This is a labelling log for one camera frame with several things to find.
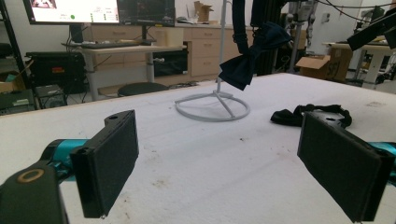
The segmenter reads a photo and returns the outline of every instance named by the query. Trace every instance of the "computer monitor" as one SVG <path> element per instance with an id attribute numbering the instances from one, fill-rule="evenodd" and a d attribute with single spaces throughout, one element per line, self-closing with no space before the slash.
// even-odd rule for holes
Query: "computer monitor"
<path id="1" fill-rule="evenodd" d="M 117 0 L 23 0 L 30 24 L 119 23 Z"/>
<path id="2" fill-rule="evenodd" d="M 118 0 L 120 23 L 175 26 L 175 0 Z"/>

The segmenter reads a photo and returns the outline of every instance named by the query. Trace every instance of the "white table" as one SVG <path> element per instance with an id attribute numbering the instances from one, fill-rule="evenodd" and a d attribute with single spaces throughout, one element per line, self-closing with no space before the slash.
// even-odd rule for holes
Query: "white table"
<path id="1" fill-rule="evenodd" d="M 348 44 L 338 44 L 338 43 L 325 43 L 326 45 L 335 48 L 335 49 L 350 49 Z M 363 88 L 372 89 L 372 90 L 383 90 L 381 85 L 375 85 L 376 77 L 378 76 L 379 69 L 381 68 L 382 61 L 384 60 L 385 56 L 392 55 L 396 49 L 390 49 L 389 46 L 381 46 L 381 45 L 364 45 L 361 49 L 366 54 L 372 54 L 373 58 L 370 62 L 370 66 L 364 79 Z M 396 82 L 392 83 L 393 90 L 389 91 L 392 93 L 396 93 Z"/>
<path id="2" fill-rule="evenodd" d="M 185 46 L 180 47 L 159 47 L 159 46 L 135 46 L 126 48 L 114 48 L 114 49 L 81 49 L 81 53 L 84 55 L 85 68 L 87 70 L 87 79 L 90 84 L 90 90 L 92 94 L 92 99 L 94 101 L 99 99 L 104 99 L 106 97 L 100 97 L 98 89 L 102 87 L 108 87 L 119 84 L 126 84 L 122 77 L 137 77 L 138 74 L 145 74 L 146 79 L 149 82 L 154 82 L 154 63 L 153 63 L 153 52 L 163 52 L 163 51 L 173 51 L 182 50 L 186 48 Z M 98 70 L 96 68 L 97 64 L 94 64 L 94 57 L 96 55 L 116 55 L 116 54 L 126 54 L 126 53 L 146 53 L 146 71 L 134 70 L 133 67 L 136 64 L 128 66 L 127 64 L 121 63 L 121 66 L 115 66 L 110 70 Z"/>
<path id="3" fill-rule="evenodd" d="M 52 140 L 91 138 L 105 117 L 134 109 L 140 155 L 120 197 L 106 219 L 85 219 L 76 183 L 63 182 L 72 224 L 351 223 L 297 157 L 301 129 L 274 124 L 271 115 L 339 104 L 353 118 L 350 132 L 395 141 L 394 95 L 280 74 L 255 77 L 245 91 L 222 85 L 250 105 L 243 119 L 202 122 L 176 112 L 175 100 L 215 89 L 213 83 L 0 117 L 0 183 L 38 160 Z M 375 223 L 394 224 L 395 211 L 396 188 L 387 186 Z"/>

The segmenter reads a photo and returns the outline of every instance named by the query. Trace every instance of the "drawer handle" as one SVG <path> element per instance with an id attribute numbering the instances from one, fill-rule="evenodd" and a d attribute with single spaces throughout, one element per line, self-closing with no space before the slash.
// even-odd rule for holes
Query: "drawer handle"
<path id="1" fill-rule="evenodd" d="M 113 35 L 126 35 L 126 32 L 113 31 Z"/>

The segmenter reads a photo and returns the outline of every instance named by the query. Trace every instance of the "stool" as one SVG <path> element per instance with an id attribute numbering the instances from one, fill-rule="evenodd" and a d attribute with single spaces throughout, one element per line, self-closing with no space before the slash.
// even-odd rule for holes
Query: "stool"
<path id="1" fill-rule="evenodd" d="M 118 96 L 132 96 L 144 93 L 150 93 L 155 91 L 167 91 L 169 88 L 159 83 L 155 82 L 137 82 L 132 84 L 127 84 L 119 88 Z"/>

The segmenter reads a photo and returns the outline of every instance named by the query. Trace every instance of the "white stand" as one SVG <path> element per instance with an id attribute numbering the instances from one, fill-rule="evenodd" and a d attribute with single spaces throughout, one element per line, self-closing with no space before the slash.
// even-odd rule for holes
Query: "white stand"
<path id="1" fill-rule="evenodd" d="M 227 5 L 227 0 L 223 0 L 222 11 L 221 11 L 221 44 L 220 44 L 220 56 L 219 56 L 220 63 L 223 62 L 225 13 L 226 13 L 226 7 L 227 7 L 226 5 Z M 246 115 L 248 115 L 250 113 L 250 107 L 248 106 L 248 104 L 242 100 L 234 98 L 233 95 L 230 93 L 220 91 L 221 78 L 218 77 L 217 82 L 218 82 L 218 88 L 215 91 L 213 91 L 212 93 L 188 96 L 181 100 L 175 101 L 177 111 L 187 118 L 198 119 L 198 120 L 203 120 L 203 121 L 229 121 L 229 120 L 241 119 L 241 118 L 245 117 Z M 209 116 L 205 117 L 205 116 L 192 114 L 191 112 L 187 112 L 185 109 L 188 108 L 188 106 L 185 106 L 183 108 L 183 106 L 181 105 L 181 103 L 184 103 L 184 102 L 198 100 L 198 99 L 202 99 L 202 98 L 206 98 L 206 97 L 216 97 L 219 100 L 219 102 L 221 103 L 221 105 L 228 112 L 228 114 L 226 116 L 222 115 L 217 118 L 209 117 Z M 232 102 L 237 102 L 238 104 L 243 106 L 243 110 L 239 111 L 239 113 L 237 113 L 237 114 L 234 113 L 231 110 L 231 108 L 229 107 L 229 105 L 227 105 L 224 100 L 227 100 L 227 102 L 230 100 Z"/>

